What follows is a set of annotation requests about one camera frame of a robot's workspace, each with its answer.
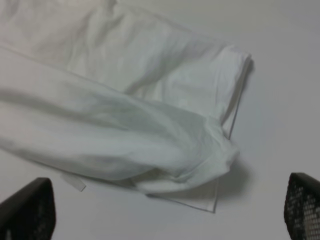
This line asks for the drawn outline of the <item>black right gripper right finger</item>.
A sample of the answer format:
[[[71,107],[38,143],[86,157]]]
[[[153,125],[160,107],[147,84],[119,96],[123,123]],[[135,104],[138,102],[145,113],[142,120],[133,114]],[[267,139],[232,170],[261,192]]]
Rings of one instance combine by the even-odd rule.
[[[291,173],[283,216],[292,240],[318,240],[320,238],[320,182],[302,172]]]

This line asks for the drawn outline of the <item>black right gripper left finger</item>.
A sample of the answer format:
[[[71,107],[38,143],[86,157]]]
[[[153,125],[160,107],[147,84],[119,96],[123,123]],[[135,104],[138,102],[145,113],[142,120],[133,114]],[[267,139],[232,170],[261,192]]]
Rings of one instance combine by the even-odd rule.
[[[50,240],[55,227],[55,198],[49,178],[36,178],[0,203],[2,240]]]

